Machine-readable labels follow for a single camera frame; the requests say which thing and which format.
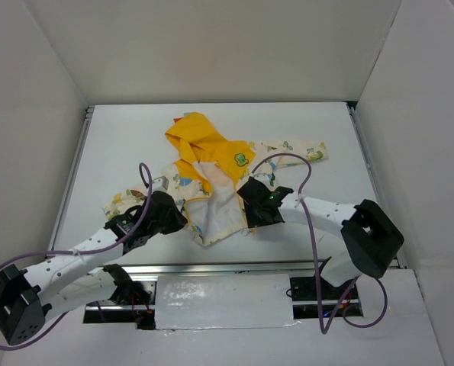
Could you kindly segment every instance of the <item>cloth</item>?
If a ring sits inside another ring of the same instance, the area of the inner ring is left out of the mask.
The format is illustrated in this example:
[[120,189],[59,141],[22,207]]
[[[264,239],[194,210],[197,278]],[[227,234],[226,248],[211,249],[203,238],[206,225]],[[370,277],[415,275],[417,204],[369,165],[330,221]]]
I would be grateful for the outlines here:
[[[199,113],[176,119],[166,137],[181,159],[166,166],[161,175],[169,180],[168,194],[188,219],[193,240],[203,246],[247,229],[243,201],[236,192],[264,158],[282,152],[305,156],[311,162],[328,157],[325,144],[314,141],[228,141]],[[275,157],[256,173],[266,173],[275,188],[279,185],[275,170],[298,164],[303,162],[294,157]],[[111,219],[143,201],[146,194],[143,185],[136,185],[117,193],[103,210]]]

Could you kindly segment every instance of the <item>cable tie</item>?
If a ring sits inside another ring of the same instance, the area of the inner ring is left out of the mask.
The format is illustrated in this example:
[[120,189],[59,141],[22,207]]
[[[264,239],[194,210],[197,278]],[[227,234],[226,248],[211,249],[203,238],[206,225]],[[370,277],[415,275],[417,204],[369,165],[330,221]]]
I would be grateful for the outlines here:
[[72,252],[73,256],[75,256],[75,257],[78,256],[82,263],[86,263],[86,260],[84,259],[81,252],[78,249],[72,248],[71,252]]
[[306,196],[304,196],[303,194],[298,193],[298,199],[296,200],[295,208],[298,208],[298,206],[299,206],[300,203],[301,203],[301,200],[304,200],[305,197],[306,197]]

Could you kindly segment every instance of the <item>black mount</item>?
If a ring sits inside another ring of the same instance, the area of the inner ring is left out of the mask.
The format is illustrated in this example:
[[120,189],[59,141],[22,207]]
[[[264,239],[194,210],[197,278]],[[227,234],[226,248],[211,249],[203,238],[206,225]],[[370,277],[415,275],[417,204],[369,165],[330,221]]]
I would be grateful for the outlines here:
[[243,199],[249,228],[284,223],[279,213],[282,199],[293,193],[291,188],[277,187],[270,191],[261,181],[250,177],[238,191]]
[[[148,199],[146,197],[140,206],[133,206],[125,213],[113,217],[105,224],[105,229],[110,229],[119,239],[125,236],[138,221]],[[175,233],[188,223],[179,212],[174,199],[167,193],[155,191],[150,199],[147,215],[132,237],[124,243],[123,254],[144,246],[152,236],[158,233],[164,235]]]
[[118,305],[137,303],[149,306],[150,294],[145,291],[140,281],[132,281],[130,275],[120,265],[106,265],[103,271],[109,273],[114,279],[114,284],[117,285],[109,300]]
[[33,337],[45,324],[52,308],[42,307],[38,286],[31,287],[26,270],[9,265],[0,271],[0,330],[9,345],[19,345]]
[[404,242],[397,227],[377,203],[364,200],[342,222],[340,230],[354,265],[365,275],[381,278]]

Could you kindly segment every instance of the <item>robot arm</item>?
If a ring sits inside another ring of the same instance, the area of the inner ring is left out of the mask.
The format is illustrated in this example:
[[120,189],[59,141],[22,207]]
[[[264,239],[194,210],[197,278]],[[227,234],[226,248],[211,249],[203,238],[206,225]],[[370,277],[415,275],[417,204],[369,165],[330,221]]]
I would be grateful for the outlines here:
[[147,215],[123,244],[100,250],[131,231],[145,204],[108,221],[104,228],[71,249],[75,255],[56,255],[22,270],[9,265],[0,271],[0,330],[9,345],[26,342],[46,321],[94,300],[127,303],[133,297],[148,304],[150,295],[119,265],[105,265],[89,272],[145,245],[157,233],[174,233],[184,227],[187,220],[164,192],[167,183],[164,177],[153,181],[153,193],[145,198],[151,200]]
[[314,227],[341,238],[346,251],[331,258],[321,277],[334,287],[362,274],[381,278],[388,269],[404,237],[373,201],[338,204],[312,197],[299,197],[286,187],[270,191],[263,175],[250,178],[237,192],[242,197],[249,227],[273,223],[306,224],[299,200],[310,208]]

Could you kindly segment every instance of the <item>white table surface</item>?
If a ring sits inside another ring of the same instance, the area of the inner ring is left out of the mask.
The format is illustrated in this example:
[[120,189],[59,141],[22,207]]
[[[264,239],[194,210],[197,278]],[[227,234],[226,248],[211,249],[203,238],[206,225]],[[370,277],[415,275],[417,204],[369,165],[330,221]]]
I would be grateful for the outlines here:
[[[229,140],[262,141],[306,139],[324,141],[329,159],[313,164],[305,193],[340,203],[375,200],[359,142],[344,103],[255,104],[145,104],[99,105],[85,145],[66,211],[54,242],[68,249],[102,227],[101,209],[115,193],[140,181],[139,162],[154,176],[178,158],[164,133],[174,117],[185,112],[203,113]],[[281,185],[296,188],[305,166],[279,169]],[[320,258],[344,248],[341,240],[317,232]],[[205,249],[186,230],[153,237],[131,252],[121,264],[199,264],[226,262],[278,262],[312,259],[306,226],[278,224],[256,235],[234,234]]]

